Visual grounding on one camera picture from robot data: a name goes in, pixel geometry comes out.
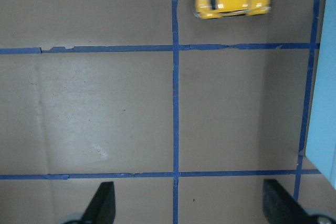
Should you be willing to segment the bin-side right gripper black right finger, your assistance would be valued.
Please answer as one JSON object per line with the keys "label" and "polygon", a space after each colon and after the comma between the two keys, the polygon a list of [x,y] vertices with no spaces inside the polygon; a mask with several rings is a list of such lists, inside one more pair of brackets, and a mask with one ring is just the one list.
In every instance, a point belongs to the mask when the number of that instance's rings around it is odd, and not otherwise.
{"label": "bin-side right gripper black right finger", "polygon": [[319,223],[309,215],[275,179],[264,179],[263,213],[268,223]]}

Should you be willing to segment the bin-side right gripper black left finger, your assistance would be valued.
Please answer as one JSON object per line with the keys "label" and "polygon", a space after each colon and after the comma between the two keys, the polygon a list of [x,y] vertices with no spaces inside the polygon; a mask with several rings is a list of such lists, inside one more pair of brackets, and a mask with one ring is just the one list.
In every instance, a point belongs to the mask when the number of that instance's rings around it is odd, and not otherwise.
{"label": "bin-side right gripper black left finger", "polygon": [[115,203],[114,183],[101,183],[79,223],[113,224],[116,216]]}

